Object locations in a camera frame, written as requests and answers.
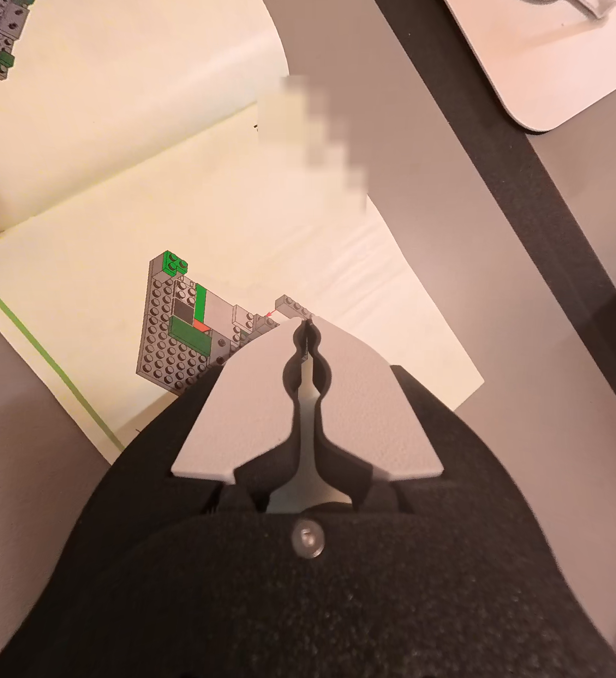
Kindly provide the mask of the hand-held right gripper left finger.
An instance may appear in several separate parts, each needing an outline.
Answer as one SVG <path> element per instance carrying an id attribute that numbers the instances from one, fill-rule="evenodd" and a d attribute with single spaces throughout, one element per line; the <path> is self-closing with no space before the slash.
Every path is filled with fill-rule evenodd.
<path id="1" fill-rule="evenodd" d="M 185 438 L 175 477 L 240 486 L 260 510 L 300 463 L 305 322 L 290 319 L 235 353 Z"/>

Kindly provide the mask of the white lamp base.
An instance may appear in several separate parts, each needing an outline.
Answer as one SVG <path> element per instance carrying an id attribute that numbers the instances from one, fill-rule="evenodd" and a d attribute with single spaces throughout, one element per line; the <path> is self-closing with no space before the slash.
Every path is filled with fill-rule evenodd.
<path id="1" fill-rule="evenodd" d="M 554 130 L 616 91 L 616 1 L 446 1 L 507 114 Z"/>

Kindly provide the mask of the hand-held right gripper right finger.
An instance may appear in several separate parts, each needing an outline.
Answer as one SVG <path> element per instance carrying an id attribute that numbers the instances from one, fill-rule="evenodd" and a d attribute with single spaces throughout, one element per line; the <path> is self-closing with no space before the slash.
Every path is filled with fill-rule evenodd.
<path id="1" fill-rule="evenodd" d="M 398 505 L 394 483 L 437 479 L 439 456 L 391 365 L 362 340 L 320 317 L 309 322 L 315 468 L 356 511 L 371 490 Z"/>

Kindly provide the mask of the instruction booklet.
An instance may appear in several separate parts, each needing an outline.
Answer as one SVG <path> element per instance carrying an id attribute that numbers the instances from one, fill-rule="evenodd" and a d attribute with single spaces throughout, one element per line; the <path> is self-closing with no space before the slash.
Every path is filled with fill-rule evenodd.
<path id="1" fill-rule="evenodd" d="M 482 375 L 263 1 L 0 1 L 0 332 L 108 462 L 276 298 Z"/>

